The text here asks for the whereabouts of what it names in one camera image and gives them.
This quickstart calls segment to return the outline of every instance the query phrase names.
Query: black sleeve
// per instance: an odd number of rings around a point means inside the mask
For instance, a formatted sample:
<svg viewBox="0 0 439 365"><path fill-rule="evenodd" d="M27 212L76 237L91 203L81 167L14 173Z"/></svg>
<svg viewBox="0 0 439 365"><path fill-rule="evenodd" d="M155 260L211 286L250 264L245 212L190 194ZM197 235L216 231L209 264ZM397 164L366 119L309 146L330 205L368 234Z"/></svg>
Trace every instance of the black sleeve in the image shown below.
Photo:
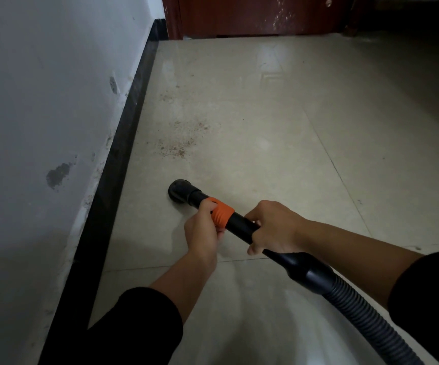
<svg viewBox="0 0 439 365"><path fill-rule="evenodd" d="M83 363L167 364L182 339L174 303L151 288L133 288L88 329Z"/></svg>
<svg viewBox="0 0 439 365"><path fill-rule="evenodd" d="M393 322L439 361L439 252L420 258L402 273L388 308Z"/></svg>

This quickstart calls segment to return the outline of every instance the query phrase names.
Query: orange band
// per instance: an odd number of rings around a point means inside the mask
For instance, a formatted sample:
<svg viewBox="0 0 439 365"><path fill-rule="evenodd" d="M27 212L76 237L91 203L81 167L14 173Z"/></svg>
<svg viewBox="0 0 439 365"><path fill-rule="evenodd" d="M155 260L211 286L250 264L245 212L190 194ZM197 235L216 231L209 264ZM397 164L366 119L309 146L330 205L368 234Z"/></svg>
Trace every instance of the orange band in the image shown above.
<svg viewBox="0 0 439 365"><path fill-rule="evenodd" d="M226 228L226 224L228 220L230 220L231 215L235 212L235 209L214 197L208 197L207 199L217 203L216 208L211 213L211 219L217 227Z"/></svg>

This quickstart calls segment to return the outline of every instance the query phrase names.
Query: black tube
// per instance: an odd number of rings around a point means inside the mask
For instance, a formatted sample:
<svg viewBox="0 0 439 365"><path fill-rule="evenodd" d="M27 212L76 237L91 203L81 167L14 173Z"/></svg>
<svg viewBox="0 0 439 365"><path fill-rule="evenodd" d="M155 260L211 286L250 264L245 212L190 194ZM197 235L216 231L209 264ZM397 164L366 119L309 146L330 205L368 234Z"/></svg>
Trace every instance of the black tube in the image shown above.
<svg viewBox="0 0 439 365"><path fill-rule="evenodd" d="M174 202L199 208L208 196L186 180L178 179L169 186L169 196ZM230 217L226 229L252 243L252 234L259 228L238 213ZM390 324L347 282L305 252L276 253L264 250L265 256L282 265L291 279L321 294L365 337L387 364L422 364L414 351L405 343Z"/></svg>

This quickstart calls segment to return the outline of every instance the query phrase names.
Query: white wall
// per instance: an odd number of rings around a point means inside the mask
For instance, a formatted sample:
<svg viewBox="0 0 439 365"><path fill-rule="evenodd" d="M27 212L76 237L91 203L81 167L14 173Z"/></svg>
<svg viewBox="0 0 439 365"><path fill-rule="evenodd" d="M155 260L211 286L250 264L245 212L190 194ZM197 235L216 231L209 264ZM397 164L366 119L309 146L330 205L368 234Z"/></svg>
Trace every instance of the white wall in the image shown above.
<svg viewBox="0 0 439 365"><path fill-rule="evenodd" d="M148 0L148 5L153 19L165 19L162 0Z"/></svg>
<svg viewBox="0 0 439 365"><path fill-rule="evenodd" d="M38 360L154 18L0 0L0 364Z"/></svg>

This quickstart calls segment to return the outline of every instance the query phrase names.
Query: red door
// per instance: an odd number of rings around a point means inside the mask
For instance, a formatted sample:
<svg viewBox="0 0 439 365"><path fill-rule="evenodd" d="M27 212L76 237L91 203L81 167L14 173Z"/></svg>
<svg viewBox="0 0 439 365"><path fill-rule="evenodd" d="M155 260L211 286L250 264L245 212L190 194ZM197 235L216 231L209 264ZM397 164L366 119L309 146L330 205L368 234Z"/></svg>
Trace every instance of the red door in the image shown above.
<svg viewBox="0 0 439 365"><path fill-rule="evenodd" d="M178 0L182 34L216 37L340 31L353 0Z"/></svg>

